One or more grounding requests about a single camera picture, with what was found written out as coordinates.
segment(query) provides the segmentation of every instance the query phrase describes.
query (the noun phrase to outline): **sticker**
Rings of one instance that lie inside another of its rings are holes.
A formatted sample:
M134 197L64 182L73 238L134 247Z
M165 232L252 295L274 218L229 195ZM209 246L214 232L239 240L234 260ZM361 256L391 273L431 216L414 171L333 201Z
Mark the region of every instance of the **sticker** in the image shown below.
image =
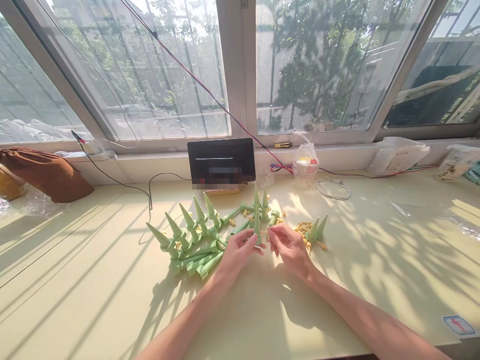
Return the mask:
M458 315L442 316L442 319L460 338L473 338L478 335L475 329Z

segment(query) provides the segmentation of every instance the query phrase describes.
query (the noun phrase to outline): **brown bag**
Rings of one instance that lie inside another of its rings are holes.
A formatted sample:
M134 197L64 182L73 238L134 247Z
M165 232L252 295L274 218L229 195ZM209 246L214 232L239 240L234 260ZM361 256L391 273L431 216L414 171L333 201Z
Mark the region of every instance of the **brown bag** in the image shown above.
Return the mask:
M0 149L0 164L54 203L71 203L94 191L80 172L64 158L29 147Z

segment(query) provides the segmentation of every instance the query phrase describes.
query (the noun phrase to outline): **desk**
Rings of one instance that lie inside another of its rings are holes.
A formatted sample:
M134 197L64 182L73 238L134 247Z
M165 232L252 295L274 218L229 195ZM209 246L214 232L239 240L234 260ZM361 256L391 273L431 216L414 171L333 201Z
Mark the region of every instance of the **desk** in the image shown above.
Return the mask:
M343 178L348 201L326 199L315 188L295 190L287 176L278 176L268 193L291 226L329 214L328 251L314 246L311 254L324 274L432 344L446 345L459 340L442 316L460 315L480 330L480 242L442 216L452 208L480 225L480 188L464 178L441 183L433 173ZM154 183L152 190L151 223L158 229L171 234L165 211L183 219L179 202L195 214L192 195L200 192L189 182ZM252 200L253 186L211 199L220 215ZM96 188L52 219L0 219L0 358L134 358L203 284L169 272L168 254L146 231L148 219L145 195L116 185ZM186 359L371 352L281 260L265 255L251 258Z

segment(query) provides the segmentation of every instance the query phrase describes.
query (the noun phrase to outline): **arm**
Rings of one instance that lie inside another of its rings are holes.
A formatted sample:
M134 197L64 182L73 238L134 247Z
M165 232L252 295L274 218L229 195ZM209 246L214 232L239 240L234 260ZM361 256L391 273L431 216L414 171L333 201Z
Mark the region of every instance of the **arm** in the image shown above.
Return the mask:
M231 236L218 269L198 295L161 333L140 352L136 360L180 360L195 334L220 303L251 254L263 255L254 247L257 235L253 229Z
M269 229L268 241L286 267L324 298L380 359L449 359L396 318L323 275L298 232L282 223Z

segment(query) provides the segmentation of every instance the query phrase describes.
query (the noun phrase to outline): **windowsill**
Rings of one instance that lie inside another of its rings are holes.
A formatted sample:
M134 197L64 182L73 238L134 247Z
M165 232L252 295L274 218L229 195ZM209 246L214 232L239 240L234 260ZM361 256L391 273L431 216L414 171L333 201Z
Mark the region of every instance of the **windowsill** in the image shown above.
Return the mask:
M419 161L418 165L438 164L447 154L447 146L451 144L480 147L480 140L475 138L425 140L424 143L430 145L430 152ZM284 164L293 162L297 149L298 147L269 148ZM376 150L375 143L318 145L315 147L318 165L331 171L363 170L372 161ZM270 171L270 164L276 162L265 149L255 149L257 174ZM178 174L187 179L191 178L189 156L186 151L117 155L109 160L98 161L97 164L108 175L124 184L147 183L153 175L161 172ZM114 184L111 179L99 172L86 156L77 158L75 167L92 185ZM280 170L275 174L284 175L288 172ZM158 176L154 181L177 180L178 177L166 174Z

